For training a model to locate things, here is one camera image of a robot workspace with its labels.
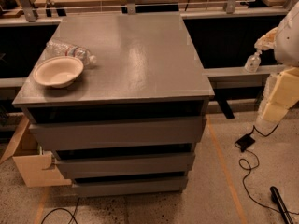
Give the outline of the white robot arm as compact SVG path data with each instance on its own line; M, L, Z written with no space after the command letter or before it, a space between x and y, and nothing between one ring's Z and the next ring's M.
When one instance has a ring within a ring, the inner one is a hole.
M260 52L272 49L276 61L284 66L266 80L258 110L256 127L262 133L269 133L299 101L299 2L254 47Z

